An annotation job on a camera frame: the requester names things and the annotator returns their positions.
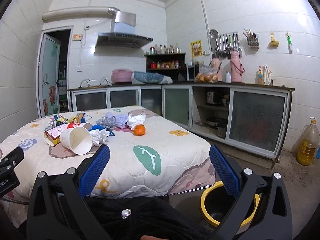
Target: mattress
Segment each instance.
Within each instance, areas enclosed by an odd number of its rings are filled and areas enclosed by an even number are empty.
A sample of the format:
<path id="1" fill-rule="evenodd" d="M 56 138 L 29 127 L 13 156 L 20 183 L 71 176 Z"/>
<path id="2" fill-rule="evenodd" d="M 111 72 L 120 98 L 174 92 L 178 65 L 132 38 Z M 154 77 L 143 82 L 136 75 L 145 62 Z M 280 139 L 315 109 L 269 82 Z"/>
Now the mattress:
<path id="1" fill-rule="evenodd" d="M 215 170 L 209 160 L 210 144 L 177 124 L 141 107 L 85 111 L 95 124 L 106 112 L 117 114 L 145 113 L 146 133 L 134 136 L 132 131 L 115 128 L 115 136 L 108 137 L 110 161 L 101 174 L 91 197 L 131 198 L 162 196 L 190 192 L 212 186 Z M 76 113 L 64 113 L 71 118 Z M 43 132 L 52 116 L 37 119 L 21 127 L 0 144 L 0 158 L 17 146 L 24 151 L 23 161 L 15 168 L 20 185 L 6 195 L 15 201 L 27 202 L 40 171 L 48 175 L 62 174 L 69 167 L 77 167 L 91 157 L 98 147 L 86 155 L 75 155 L 61 144 L 49 146 Z M 9 218 L 18 226 L 26 219 L 27 208 L 5 205 Z"/>

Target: countertop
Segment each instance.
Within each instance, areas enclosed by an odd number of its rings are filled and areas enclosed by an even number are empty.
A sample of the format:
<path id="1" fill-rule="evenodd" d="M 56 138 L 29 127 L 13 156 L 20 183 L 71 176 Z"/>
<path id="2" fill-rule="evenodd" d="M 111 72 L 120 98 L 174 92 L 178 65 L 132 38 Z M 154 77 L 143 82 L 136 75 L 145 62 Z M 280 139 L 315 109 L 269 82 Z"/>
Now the countertop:
<path id="1" fill-rule="evenodd" d="M 219 86 L 219 85 L 228 85 L 229 87 L 233 86 L 244 86 L 244 87 L 260 87 L 260 88 L 274 88 L 279 90 L 287 90 L 287 91 L 294 91 L 294 88 L 288 88 L 288 87 L 279 87 L 279 86 L 267 86 L 267 85 L 259 85 L 259 84 L 250 84 L 250 83 L 242 83 L 242 82 L 232 82 L 232 83 L 226 83 L 226 82 L 216 82 L 216 83 L 209 83 L 209 82 L 191 82 L 191 81 L 185 81 L 185 82 L 178 82 L 173 84 L 164 84 L 164 85 L 191 85 L 191 86 Z M 85 88 L 74 88 L 74 89 L 68 89 L 68 91 L 79 91 L 79 90 L 88 90 L 88 89 L 101 89 L 101 88 L 114 88 L 114 87 L 134 87 L 134 86 L 161 86 L 161 84 L 125 84 L 125 85 L 108 85 L 108 86 L 92 86 L 92 87 L 85 87 Z"/>

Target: white paper cup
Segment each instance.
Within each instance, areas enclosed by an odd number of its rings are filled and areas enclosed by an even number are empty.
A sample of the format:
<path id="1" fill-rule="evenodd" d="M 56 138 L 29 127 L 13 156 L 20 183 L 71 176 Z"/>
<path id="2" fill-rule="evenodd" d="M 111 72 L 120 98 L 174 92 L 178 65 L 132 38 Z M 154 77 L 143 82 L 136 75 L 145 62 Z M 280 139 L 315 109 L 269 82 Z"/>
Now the white paper cup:
<path id="1" fill-rule="evenodd" d="M 92 147 L 92 138 L 88 130 L 82 126 L 66 129 L 60 134 L 60 143 L 75 154 L 88 153 Z"/>

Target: cabinet door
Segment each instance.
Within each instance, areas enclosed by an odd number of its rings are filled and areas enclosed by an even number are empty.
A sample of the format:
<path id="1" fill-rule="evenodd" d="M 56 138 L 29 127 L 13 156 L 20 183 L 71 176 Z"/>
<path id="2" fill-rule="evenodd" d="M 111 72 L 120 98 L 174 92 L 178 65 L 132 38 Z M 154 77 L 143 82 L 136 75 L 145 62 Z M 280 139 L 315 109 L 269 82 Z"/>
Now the cabinet door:
<path id="1" fill-rule="evenodd" d="M 284 127 L 285 93 L 233 90 L 226 140 L 255 153 L 275 156 Z"/>
<path id="2" fill-rule="evenodd" d="M 108 89 L 108 93 L 110 108 L 140 105 L 138 88 L 114 88 Z"/>
<path id="3" fill-rule="evenodd" d="M 184 127 L 191 127 L 191 86 L 163 86 L 163 116 Z"/>
<path id="4" fill-rule="evenodd" d="M 107 108 L 106 91 L 76 92 L 72 94 L 73 111 Z"/>
<path id="5" fill-rule="evenodd" d="M 162 116 L 161 86 L 155 88 L 141 88 L 141 106 Z"/>

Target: door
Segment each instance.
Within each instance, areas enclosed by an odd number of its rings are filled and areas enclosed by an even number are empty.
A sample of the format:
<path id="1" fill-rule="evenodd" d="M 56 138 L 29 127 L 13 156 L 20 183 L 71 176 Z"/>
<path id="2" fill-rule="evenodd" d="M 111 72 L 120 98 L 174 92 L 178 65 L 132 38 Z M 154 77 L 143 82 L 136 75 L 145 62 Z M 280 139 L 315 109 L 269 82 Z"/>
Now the door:
<path id="1" fill-rule="evenodd" d="M 72 92 L 73 111 L 88 111 L 107 108 L 107 90 L 85 90 Z"/>
<path id="2" fill-rule="evenodd" d="M 108 108 L 141 106 L 140 87 L 108 88 Z"/>
<path id="3" fill-rule="evenodd" d="M 226 142 L 274 158 L 286 117 L 287 93 L 230 89 Z"/>
<path id="4" fill-rule="evenodd" d="M 141 106 L 162 116 L 161 86 L 142 86 Z"/>
<path id="5" fill-rule="evenodd" d="M 173 121 L 185 129 L 191 129 L 191 109 L 191 86 L 162 86 L 162 114 L 165 119 Z"/>
<path id="6" fill-rule="evenodd" d="M 60 41 L 44 34 L 39 56 L 39 105 L 41 117 L 60 112 L 57 89 Z"/>

